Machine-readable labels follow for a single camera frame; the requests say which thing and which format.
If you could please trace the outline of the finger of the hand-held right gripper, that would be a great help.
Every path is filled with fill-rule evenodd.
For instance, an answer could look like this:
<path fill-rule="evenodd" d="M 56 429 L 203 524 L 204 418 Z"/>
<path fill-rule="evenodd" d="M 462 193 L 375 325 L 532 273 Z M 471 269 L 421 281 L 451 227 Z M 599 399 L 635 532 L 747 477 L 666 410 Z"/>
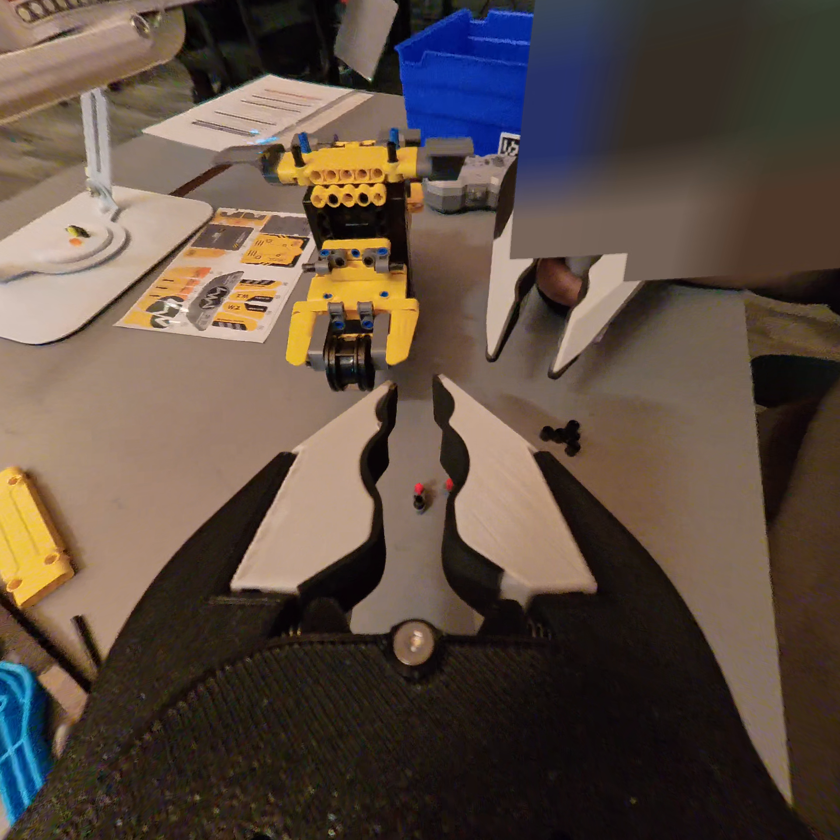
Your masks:
<path fill-rule="evenodd" d="M 570 271 L 583 282 L 578 301 L 569 310 L 549 367 L 558 379 L 593 343 L 644 284 L 627 280 L 627 254 L 565 258 Z"/>
<path fill-rule="evenodd" d="M 486 358 L 496 362 L 519 318 L 525 296 L 534 284 L 538 261 L 511 256 L 513 217 L 493 239 L 486 305 Z"/>

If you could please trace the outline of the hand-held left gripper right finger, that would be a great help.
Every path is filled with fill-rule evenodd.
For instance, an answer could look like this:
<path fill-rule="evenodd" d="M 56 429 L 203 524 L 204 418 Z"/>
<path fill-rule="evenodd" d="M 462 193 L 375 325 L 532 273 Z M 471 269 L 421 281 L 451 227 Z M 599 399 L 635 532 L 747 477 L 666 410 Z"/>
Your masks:
<path fill-rule="evenodd" d="M 451 480 L 442 564 L 447 583 L 488 616 L 542 595 L 597 591 L 538 451 L 445 375 L 433 379 L 440 463 Z"/>

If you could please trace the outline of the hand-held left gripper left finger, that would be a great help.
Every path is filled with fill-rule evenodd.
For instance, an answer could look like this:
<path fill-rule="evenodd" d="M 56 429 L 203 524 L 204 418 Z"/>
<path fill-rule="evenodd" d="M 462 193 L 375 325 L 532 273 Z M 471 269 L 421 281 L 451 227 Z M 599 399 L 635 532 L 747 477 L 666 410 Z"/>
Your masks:
<path fill-rule="evenodd" d="M 293 451 L 293 459 L 230 582 L 232 593 L 290 595 L 301 606 L 332 598 L 346 613 L 385 568 L 382 498 L 396 420 L 391 381 Z"/>

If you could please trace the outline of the black toy connector piece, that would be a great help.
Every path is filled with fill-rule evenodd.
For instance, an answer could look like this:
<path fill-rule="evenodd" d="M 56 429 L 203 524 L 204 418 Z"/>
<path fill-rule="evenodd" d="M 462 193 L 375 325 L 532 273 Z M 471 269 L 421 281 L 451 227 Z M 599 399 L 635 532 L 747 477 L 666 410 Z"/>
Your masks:
<path fill-rule="evenodd" d="M 572 419 L 562 427 L 543 426 L 539 438 L 544 443 L 563 446 L 564 453 L 574 457 L 581 451 L 581 424 Z"/>

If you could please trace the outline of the person's right hand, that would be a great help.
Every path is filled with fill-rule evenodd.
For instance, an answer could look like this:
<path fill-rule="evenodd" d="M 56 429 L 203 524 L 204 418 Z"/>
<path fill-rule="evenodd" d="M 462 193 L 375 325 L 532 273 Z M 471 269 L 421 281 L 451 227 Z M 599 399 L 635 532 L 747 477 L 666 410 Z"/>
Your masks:
<path fill-rule="evenodd" d="M 573 272 L 565 258 L 540 258 L 535 268 L 539 295 L 552 312 L 565 314 L 585 296 L 586 280 Z"/>

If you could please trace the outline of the blue plastic bin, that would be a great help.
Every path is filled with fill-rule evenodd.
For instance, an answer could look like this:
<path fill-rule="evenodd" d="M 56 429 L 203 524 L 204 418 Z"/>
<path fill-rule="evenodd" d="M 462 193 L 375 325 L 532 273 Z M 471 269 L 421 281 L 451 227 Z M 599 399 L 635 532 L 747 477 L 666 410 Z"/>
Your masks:
<path fill-rule="evenodd" d="M 410 129 L 494 154 L 521 134 L 532 13 L 461 9 L 396 47 Z"/>

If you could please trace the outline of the yellow toy brick vehicle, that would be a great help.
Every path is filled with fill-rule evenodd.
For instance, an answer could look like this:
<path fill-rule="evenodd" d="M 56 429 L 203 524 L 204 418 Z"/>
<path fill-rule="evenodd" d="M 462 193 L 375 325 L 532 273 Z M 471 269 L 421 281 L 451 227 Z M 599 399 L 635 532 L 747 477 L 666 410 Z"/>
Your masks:
<path fill-rule="evenodd" d="M 334 392 L 370 392 L 378 372 L 404 362 L 419 315 L 411 215 L 423 182 L 458 179 L 471 138 L 428 138 L 390 129 L 377 140 L 266 141 L 227 147 L 215 165 L 252 165 L 272 184 L 307 189 L 302 205 L 317 253 L 305 300 L 288 331 L 289 364 L 325 374 Z"/>

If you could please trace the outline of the grey hanging card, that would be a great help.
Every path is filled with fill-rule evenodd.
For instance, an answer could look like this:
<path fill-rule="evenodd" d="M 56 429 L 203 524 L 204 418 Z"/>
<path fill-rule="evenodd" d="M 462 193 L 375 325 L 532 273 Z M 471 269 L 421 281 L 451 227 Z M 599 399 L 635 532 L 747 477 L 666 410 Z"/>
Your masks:
<path fill-rule="evenodd" d="M 339 62 L 372 82 L 397 12 L 398 3 L 394 1 L 344 2 L 334 43 L 334 54 Z"/>

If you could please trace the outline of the black chair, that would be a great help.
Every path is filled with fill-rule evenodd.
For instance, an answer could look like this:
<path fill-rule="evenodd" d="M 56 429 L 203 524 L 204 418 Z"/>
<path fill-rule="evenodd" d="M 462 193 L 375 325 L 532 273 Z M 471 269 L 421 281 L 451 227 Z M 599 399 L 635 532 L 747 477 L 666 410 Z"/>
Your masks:
<path fill-rule="evenodd" d="M 753 399 L 763 408 L 819 402 L 838 382 L 839 362 L 765 354 L 751 360 L 751 375 Z"/>

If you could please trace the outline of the white printed paper sheet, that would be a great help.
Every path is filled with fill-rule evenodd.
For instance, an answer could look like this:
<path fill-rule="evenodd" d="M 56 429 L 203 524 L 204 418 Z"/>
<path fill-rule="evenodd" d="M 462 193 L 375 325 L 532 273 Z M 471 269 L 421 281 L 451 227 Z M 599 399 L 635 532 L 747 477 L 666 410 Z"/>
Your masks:
<path fill-rule="evenodd" d="M 144 129 L 143 133 L 219 152 L 294 133 L 313 133 L 368 101 L 371 94 L 278 76 L 263 76 Z"/>

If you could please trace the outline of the black toy axle rod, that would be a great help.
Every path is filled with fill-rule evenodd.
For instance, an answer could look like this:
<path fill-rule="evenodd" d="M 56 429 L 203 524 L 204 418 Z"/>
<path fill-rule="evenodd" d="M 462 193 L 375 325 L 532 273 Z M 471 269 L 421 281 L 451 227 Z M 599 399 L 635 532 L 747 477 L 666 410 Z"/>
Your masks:
<path fill-rule="evenodd" d="M 102 654 L 95 637 L 93 636 L 88 620 L 84 615 L 74 615 L 71 623 L 75 628 L 80 642 L 85 649 L 85 652 L 91 662 L 92 667 L 96 672 L 102 667 Z"/>
<path fill-rule="evenodd" d="M 77 663 L 59 645 L 49 638 L 43 629 L 38 627 L 31 618 L 27 617 L 3 591 L 1 592 L 1 605 L 5 612 L 14 619 L 16 624 L 22 628 L 34 643 L 62 667 L 82 690 L 87 693 L 90 692 L 91 680 L 82 672 Z"/>

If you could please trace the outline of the yellow and black sticker sheet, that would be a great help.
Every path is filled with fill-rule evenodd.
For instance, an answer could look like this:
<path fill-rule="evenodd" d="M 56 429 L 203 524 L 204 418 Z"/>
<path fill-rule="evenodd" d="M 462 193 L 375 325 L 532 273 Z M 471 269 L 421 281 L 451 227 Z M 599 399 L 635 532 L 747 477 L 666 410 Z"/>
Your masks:
<path fill-rule="evenodd" d="M 117 326 L 263 343 L 314 250 L 303 213 L 219 208 Z"/>

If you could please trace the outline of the yellow toy panel with holes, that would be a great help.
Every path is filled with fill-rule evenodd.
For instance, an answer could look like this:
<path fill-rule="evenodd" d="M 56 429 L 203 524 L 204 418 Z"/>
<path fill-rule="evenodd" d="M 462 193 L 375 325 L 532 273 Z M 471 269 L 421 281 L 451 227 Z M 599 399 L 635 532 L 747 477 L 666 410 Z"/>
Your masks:
<path fill-rule="evenodd" d="M 25 610 L 41 602 L 75 575 L 67 547 L 21 469 L 1 472 L 2 591 Z"/>

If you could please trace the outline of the white desk stand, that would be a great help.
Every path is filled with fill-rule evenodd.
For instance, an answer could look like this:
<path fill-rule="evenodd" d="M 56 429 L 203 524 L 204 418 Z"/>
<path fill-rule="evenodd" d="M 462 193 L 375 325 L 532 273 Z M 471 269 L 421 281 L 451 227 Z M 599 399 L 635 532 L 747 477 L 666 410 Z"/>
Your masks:
<path fill-rule="evenodd" d="M 80 97 L 85 190 L 1 242 L 1 337 L 26 345 L 83 329 L 204 226 L 206 203 L 112 184 L 108 102 Z M 68 246 L 68 225 L 91 234 Z"/>

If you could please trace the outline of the blue toy net piece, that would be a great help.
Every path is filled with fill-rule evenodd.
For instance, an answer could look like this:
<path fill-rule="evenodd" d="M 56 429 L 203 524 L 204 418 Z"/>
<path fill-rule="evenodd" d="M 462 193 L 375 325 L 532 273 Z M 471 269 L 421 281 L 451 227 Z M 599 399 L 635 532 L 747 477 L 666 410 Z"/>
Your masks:
<path fill-rule="evenodd" d="M 53 765 L 49 697 L 25 665 L 1 663 L 1 796 L 14 826 L 43 788 Z"/>

